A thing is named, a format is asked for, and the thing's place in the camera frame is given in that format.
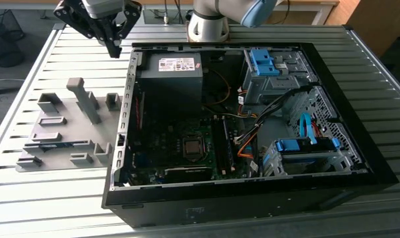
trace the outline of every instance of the floor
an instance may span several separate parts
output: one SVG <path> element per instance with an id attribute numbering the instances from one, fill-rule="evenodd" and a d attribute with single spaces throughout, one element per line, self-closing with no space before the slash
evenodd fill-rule
<path id="1" fill-rule="evenodd" d="M 26 55 L 26 61 L 13 68 L 0 67 L 0 79 L 26 79 L 54 24 L 61 22 L 53 16 L 51 11 L 47 12 L 47 19 L 39 19 L 37 10 L 15 10 L 14 14 L 26 32 L 26 38 L 18 42 Z M 177 11 L 171 11 L 169 15 L 175 23 L 179 21 L 176 14 Z M 152 11 L 146 11 L 145 15 L 148 24 L 163 23 L 163 19 L 156 17 Z M 390 65 L 391 71 L 400 81 L 400 41 L 394 43 L 391 49 L 382 57 L 382 61 Z M 0 81 L 0 123 L 15 99 L 21 84 L 21 81 Z"/>

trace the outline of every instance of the table leg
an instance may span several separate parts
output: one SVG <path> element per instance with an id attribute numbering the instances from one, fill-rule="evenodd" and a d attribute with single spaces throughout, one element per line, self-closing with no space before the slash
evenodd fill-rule
<path id="1" fill-rule="evenodd" d="M 47 18 L 47 15 L 46 15 L 47 10 L 38 10 L 38 12 L 41 14 L 41 19 L 46 19 Z"/>
<path id="2" fill-rule="evenodd" d="M 315 16 L 312 25 L 324 25 L 328 15 L 331 14 L 334 5 L 323 5 L 322 10 L 319 11 L 318 15 Z"/>
<path id="3" fill-rule="evenodd" d="M 144 25 L 146 25 L 146 21 L 145 21 L 145 11 L 146 11 L 146 9 L 144 9 L 144 10 L 141 11 L 140 19 L 138 19 L 138 21 L 137 21 L 137 26 L 144 26 Z"/>

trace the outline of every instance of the orange wire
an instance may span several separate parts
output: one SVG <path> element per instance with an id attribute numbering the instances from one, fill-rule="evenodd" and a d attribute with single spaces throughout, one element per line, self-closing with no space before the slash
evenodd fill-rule
<path id="1" fill-rule="evenodd" d="M 241 107 L 243 107 L 243 105 L 240 105 L 240 107 L 239 107 L 239 115 L 241 115 L 241 116 L 247 116 L 248 114 L 243 114 L 243 113 L 241 113 Z M 253 118 L 258 118 L 259 116 L 258 116 L 255 113 L 252 113 L 252 117 L 253 117 Z"/>
<path id="2" fill-rule="evenodd" d="M 258 135 L 258 133 L 259 132 L 255 132 L 255 134 L 251 136 L 251 138 L 249 138 L 249 140 L 247 141 L 247 143 L 244 144 L 244 146 L 241 147 L 241 149 L 240 149 L 240 151 L 239 151 L 239 153 L 237 153 L 237 155 L 239 156 L 247 156 L 247 154 L 243 154 L 243 151 L 244 151 L 244 149 L 247 148 L 247 146 L 248 146 L 248 144 L 251 143 L 251 141 L 253 140 L 253 138 L 255 138 L 255 136 Z"/>
<path id="3" fill-rule="evenodd" d="M 318 134 L 318 136 L 323 137 L 322 130 L 319 129 L 319 126 L 315 122 L 312 122 L 312 126 L 314 126 L 315 133 Z"/>
<path id="4" fill-rule="evenodd" d="M 253 155 L 248 155 L 248 154 L 240 154 L 239 157 L 247 157 L 247 158 L 253 159 Z"/>
<path id="5" fill-rule="evenodd" d="M 219 101 L 219 102 L 208 103 L 208 104 L 207 104 L 208 106 L 212 106 L 212 105 L 217 105 L 217 104 L 225 102 L 225 100 L 229 98 L 229 95 L 232 94 L 232 88 L 231 88 L 231 86 L 229 86 L 229 83 L 228 83 L 227 79 L 225 79 L 224 76 L 219 73 L 219 71 L 216 71 L 216 70 L 212 69 L 212 68 L 211 68 L 209 70 L 213 71 L 213 72 L 223 78 L 223 80 L 224 80 L 224 82 L 225 82 L 225 84 L 227 84 L 227 88 L 228 88 L 228 92 L 227 92 L 227 96 L 225 96 L 225 98 L 224 98 L 221 101 Z"/>

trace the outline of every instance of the wire mesh trash bin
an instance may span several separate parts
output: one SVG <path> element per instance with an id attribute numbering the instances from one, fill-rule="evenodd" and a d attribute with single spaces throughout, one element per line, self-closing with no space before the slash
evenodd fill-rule
<path id="1" fill-rule="evenodd" d="M 0 9 L 0 36 L 9 41 L 18 41 L 26 36 L 11 10 Z"/>
<path id="2" fill-rule="evenodd" d="M 5 35 L 0 35 L 0 67 L 17 66 L 23 62 L 23 60 L 25 55 L 17 42 L 11 41 Z"/>

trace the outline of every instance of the power supply label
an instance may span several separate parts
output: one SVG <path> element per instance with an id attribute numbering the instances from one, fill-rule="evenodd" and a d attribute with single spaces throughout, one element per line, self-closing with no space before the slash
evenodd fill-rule
<path id="1" fill-rule="evenodd" d="M 195 58 L 163 58 L 160 60 L 160 72 L 164 71 L 195 71 Z"/>

